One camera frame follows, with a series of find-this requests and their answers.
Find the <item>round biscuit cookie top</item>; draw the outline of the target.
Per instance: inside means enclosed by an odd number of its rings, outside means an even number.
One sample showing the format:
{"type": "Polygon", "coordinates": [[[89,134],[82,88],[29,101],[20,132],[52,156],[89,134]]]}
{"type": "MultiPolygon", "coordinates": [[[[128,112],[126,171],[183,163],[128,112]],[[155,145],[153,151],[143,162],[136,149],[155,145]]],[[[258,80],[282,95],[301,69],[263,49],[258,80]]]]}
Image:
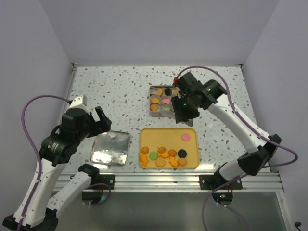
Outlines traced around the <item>round biscuit cookie top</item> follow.
{"type": "Polygon", "coordinates": [[[158,98],[152,98],[151,99],[151,104],[159,104],[159,99],[158,98]]]}

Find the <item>round biscuit cookie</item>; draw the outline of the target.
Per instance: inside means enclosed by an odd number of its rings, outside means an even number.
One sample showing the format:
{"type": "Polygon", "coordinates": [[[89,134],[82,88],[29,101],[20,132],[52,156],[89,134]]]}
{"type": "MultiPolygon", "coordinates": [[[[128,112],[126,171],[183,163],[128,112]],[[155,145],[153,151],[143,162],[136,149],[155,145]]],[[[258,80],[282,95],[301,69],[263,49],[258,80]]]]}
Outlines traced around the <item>round biscuit cookie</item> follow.
{"type": "Polygon", "coordinates": [[[151,99],[151,104],[159,104],[159,99],[158,98],[152,98],[151,99]]]}
{"type": "Polygon", "coordinates": [[[155,111],[157,111],[158,110],[158,105],[157,104],[151,104],[150,105],[150,110],[152,111],[152,112],[155,112],[155,111]]]}

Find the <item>swirl butter cookie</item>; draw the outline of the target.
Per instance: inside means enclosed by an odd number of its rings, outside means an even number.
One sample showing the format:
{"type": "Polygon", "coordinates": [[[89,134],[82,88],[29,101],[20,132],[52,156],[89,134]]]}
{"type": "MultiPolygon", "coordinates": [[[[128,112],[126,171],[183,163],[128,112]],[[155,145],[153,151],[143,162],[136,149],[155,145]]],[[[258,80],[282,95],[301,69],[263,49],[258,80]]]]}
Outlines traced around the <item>swirl butter cookie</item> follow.
{"type": "Polygon", "coordinates": [[[141,148],[141,154],[148,154],[148,153],[149,153],[149,148],[147,146],[141,148]]]}
{"type": "Polygon", "coordinates": [[[165,147],[163,147],[163,146],[158,147],[157,152],[158,152],[159,154],[162,154],[162,153],[166,152],[166,148],[165,148],[165,147]]]}

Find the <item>metal tongs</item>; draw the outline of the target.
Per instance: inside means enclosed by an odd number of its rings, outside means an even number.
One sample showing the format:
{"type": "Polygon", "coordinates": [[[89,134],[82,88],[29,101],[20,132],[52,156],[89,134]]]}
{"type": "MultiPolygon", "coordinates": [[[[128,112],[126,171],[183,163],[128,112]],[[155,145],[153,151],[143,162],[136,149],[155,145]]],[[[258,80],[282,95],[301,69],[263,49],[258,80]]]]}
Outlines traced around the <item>metal tongs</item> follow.
{"type": "Polygon", "coordinates": [[[190,119],[186,122],[186,124],[189,126],[189,127],[192,127],[193,126],[193,120],[190,119]]]}

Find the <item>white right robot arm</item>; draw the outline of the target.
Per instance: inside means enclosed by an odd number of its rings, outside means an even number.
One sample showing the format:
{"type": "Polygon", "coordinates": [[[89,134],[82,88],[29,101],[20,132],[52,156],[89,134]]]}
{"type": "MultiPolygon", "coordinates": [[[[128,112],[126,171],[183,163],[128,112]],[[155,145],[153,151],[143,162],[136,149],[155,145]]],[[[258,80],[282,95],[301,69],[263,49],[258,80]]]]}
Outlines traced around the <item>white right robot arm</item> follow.
{"type": "Polygon", "coordinates": [[[213,189],[225,189],[232,179],[243,174],[255,176],[273,157],[277,145],[282,142],[280,136],[269,135],[247,116],[241,121],[237,116],[240,109],[229,103],[227,90],[217,81],[211,79],[203,84],[188,72],[174,79],[173,86],[180,93],[171,99],[176,123],[197,118],[200,108],[208,110],[227,126],[245,149],[238,159],[226,162],[216,170],[213,179],[208,181],[213,189]]]}

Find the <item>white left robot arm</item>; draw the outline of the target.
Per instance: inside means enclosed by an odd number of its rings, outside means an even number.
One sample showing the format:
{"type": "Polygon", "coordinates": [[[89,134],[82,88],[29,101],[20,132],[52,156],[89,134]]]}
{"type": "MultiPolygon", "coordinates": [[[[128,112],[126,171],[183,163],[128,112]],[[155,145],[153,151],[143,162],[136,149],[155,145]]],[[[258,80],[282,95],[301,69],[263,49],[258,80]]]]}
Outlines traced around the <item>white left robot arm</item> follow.
{"type": "Polygon", "coordinates": [[[42,141],[37,176],[18,210],[4,218],[4,227],[12,231],[53,231],[61,213],[84,189],[99,186],[111,189],[101,180],[98,168],[83,164],[67,185],[52,194],[59,176],[81,142],[110,130],[112,122],[101,107],[96,107],[95,111],[99,121],[81,108],[70,108],[63,114],[61,124],[42,141]]]}

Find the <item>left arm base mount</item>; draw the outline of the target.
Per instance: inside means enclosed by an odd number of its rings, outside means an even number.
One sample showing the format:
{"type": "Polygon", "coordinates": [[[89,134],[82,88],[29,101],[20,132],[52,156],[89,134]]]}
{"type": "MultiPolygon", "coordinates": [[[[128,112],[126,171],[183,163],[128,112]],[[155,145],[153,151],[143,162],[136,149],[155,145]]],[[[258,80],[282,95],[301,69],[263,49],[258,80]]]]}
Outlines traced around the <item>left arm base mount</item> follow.
{"type": "Polygon", "coordinates": [[[116,176],[114,174],[100,174],[98,183],[107,184],[111,190],[114,189],[116,176]]]}

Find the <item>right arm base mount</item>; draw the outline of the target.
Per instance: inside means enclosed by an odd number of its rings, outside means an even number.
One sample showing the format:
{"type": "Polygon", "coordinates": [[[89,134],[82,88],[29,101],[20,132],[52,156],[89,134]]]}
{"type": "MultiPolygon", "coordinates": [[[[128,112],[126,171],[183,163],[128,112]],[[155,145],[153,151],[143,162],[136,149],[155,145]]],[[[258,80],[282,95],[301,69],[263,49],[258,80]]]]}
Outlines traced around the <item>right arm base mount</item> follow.
{"type": "Polygon", "coordinates": [[[237,177],[232,180],[225,180],[222,177],[216,176],[214,174],[211,175],[199,175],[199,185],[201,190],[211,190],[222,187],[222,190],[241,190],[243,189],[242,180],[237,177]]]}

